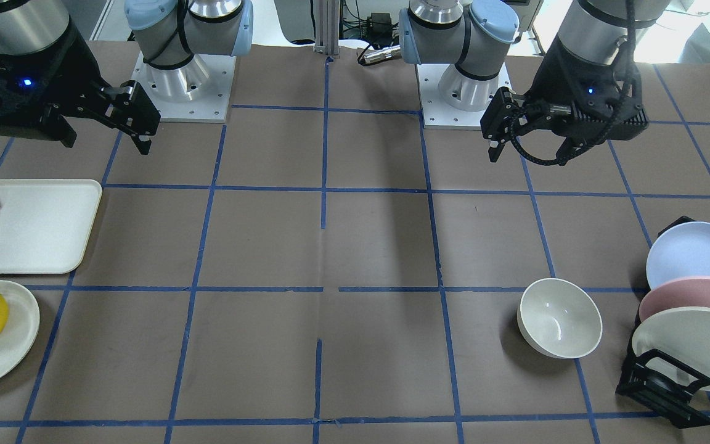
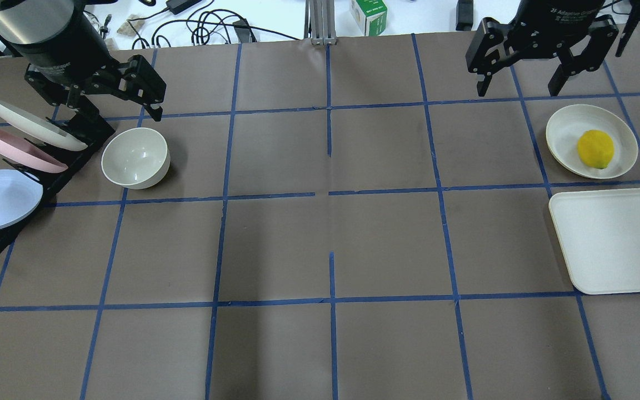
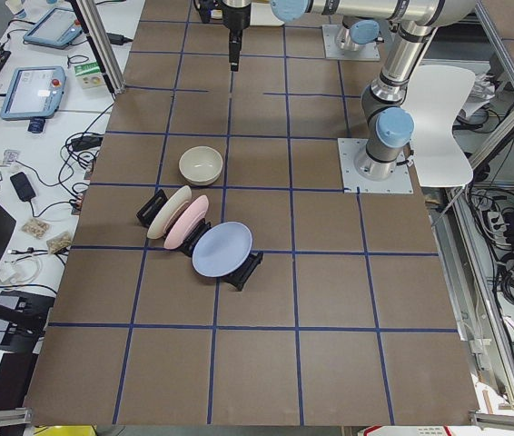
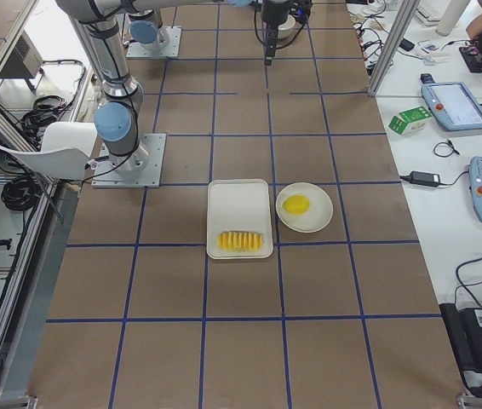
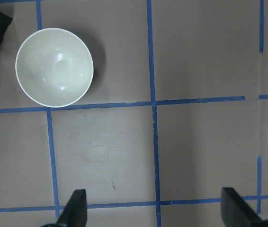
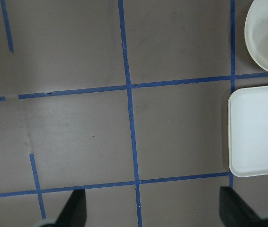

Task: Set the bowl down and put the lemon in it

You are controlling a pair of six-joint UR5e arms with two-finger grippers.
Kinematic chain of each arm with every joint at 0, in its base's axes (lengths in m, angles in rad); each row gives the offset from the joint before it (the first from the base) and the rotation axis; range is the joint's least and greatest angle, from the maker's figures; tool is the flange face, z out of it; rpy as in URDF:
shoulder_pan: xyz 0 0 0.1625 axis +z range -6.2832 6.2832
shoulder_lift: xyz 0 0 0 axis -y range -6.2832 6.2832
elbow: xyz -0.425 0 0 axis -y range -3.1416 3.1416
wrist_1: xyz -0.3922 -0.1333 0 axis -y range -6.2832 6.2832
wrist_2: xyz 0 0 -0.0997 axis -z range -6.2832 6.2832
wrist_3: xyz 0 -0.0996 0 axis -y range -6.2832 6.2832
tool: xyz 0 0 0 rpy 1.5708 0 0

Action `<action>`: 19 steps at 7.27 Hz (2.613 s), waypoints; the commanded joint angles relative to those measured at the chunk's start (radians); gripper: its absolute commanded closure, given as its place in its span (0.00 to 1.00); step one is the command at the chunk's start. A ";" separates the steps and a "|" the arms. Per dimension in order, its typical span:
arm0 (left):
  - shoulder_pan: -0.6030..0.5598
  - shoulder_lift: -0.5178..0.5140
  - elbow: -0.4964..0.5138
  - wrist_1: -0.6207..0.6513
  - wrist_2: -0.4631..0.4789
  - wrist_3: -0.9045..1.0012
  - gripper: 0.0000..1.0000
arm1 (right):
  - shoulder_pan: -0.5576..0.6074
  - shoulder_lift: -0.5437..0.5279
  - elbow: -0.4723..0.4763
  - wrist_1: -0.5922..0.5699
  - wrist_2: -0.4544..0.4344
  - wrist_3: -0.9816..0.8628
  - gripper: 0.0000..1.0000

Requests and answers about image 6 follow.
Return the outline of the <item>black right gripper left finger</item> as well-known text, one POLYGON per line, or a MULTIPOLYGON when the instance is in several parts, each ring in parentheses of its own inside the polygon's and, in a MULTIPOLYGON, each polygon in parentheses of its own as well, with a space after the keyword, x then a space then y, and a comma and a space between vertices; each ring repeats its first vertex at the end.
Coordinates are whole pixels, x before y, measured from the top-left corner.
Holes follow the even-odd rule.
POLYGON ((74 190, 55 222, 55 227, 84 227, 87 221, 84 189, 74 190))

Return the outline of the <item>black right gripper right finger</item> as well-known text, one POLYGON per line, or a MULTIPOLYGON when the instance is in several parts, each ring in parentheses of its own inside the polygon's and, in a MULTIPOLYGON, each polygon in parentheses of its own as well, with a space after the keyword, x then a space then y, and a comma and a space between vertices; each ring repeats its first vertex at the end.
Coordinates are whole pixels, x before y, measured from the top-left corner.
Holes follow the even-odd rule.
POLYGON ((261 218, 232 187, 220 187, 219 216, 225 227, 259 227, 261 223, 261 218))

